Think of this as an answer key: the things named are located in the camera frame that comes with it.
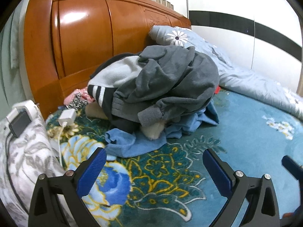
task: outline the black wall stripe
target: black wall stripe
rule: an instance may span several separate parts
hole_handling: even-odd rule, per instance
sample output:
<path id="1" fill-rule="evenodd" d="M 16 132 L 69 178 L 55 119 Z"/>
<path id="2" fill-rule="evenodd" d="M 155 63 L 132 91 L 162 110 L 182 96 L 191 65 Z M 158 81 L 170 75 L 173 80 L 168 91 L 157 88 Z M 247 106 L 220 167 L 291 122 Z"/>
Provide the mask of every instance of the black wall stripe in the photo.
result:
<path id="1" fill-rule="evenodd" d="M 255 35 L 253 20 L 227 13 L 189 11 L 189 20 L 193 26 L 210 26 Z"/>
<path id="2" fill-rule="evenodd" d="M 302 60 L 302 48 L 283 34 L 259 23 L 255 23 L 257 39 L 268 42 L 289 53 L 299 61 Z"/>
<path id="3" fill-rule="evenodd" d="M 193 26 L 222 28 L 256 37 L 289 53 L 299 61 L 302 60 L 302 48 L 297 43 L 274 29 L 255 23 L 251 19 L 226 13 L 192 10 L 189 11 L 189 19 Z"/>

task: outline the blue towel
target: blue towel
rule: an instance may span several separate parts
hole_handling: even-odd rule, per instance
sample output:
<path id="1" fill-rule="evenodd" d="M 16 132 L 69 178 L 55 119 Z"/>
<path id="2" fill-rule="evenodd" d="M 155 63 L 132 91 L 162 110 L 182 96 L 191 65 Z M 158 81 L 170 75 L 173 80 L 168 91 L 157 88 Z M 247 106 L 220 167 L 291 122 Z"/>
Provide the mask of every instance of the blue towel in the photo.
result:
<path id="1" fill-rule="evenodd" d="M 111 129 L 105 134 L 105 140 L 108 143 L 105 150 L 107 154 L 122 158 L 136 157 L 161 148 L 167 143 L 167 138 L 179 139 L 183 133 L 191 134 L 195 132 L 202 122 L 212 125 L 219 123 L 213 100 L 205 109 L 182 116 L 179 122 L 171 123 L 156 140 L 149 140 L 141 131 L 130 134 L 117 128 Z"/>

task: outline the gray jacket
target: gray jacket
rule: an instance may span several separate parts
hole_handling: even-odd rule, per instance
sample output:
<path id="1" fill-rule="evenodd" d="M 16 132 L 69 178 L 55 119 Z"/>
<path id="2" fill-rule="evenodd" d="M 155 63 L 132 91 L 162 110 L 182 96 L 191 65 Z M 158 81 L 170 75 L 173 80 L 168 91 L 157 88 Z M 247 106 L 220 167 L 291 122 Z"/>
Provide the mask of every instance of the gray jacket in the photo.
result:
<path id="1" fill-rule="evenodd" d="M 112 114 L 149 126 L 205 108 L 219 85 L 218 69 L 194 47 L 146 47 L 139 54 L 145 66 L 114 93 Z"/>

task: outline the orange wooden headboard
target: orange wooden headboard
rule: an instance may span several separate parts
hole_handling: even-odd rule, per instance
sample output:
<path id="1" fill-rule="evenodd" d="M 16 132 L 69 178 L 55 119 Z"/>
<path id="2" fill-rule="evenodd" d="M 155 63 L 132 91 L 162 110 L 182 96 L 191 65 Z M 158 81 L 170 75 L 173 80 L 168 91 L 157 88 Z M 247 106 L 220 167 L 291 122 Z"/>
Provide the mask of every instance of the orange wooden headboard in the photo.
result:
<path id="1" fill-rule="evenodd" d="M 152 0 L 30 0 L 24 53 L 31 91 L 44 118 L 116 54 L 154 44 L 153 25 L 190 28 L 190 21 Z"/>

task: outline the wall socket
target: wall socket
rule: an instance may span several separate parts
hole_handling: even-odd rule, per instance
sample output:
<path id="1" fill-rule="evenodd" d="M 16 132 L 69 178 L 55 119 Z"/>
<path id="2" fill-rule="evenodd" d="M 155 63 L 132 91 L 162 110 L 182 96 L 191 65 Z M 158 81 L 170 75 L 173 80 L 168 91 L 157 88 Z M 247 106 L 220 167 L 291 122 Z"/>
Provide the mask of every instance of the wall socket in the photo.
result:
<path id="1" fill-rule="evenodd" d="M 167 0 L 153 0 L 153 1 L 155 1 L 156 3 L 162 4 L 162 5 L 166 6 L 166 7 L 168 7 L 168 8 L 170 8 L 170 9 L 174 10 L 174 5 L 172 5 L 172 4 L 171 4 L 169 1 L 167 1 Z"/>

